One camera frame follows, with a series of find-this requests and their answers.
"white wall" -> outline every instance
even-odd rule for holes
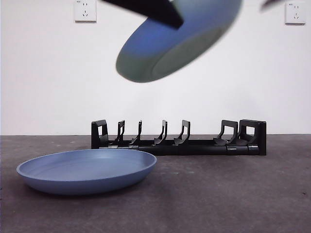
[[[1,0],[1,134],[218,133],[221,119],[266,120],[268,133],[311,133],[311,1],[305,26],[284,25],[284,4],[261,13],[245,0],[231,30],[208,52],[153,83],[116,72],[144,17],[97,2],[96,24],[75,24],[73,0]]]

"wall outlet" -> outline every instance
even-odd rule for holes
[[[289,1],[285,4],[285,24],[305,24],[306,8],[303,1]]]
[[[96,22],[96,0],[76,0],[74,2],[76,22]]]

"floor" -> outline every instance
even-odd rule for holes
[[[35,191],[16,173],[89,147],[90,136],[1,137],[1,232],[311,232],[311,135],[269,135],[267,156],[158,157],[142,182],[86,197]]]

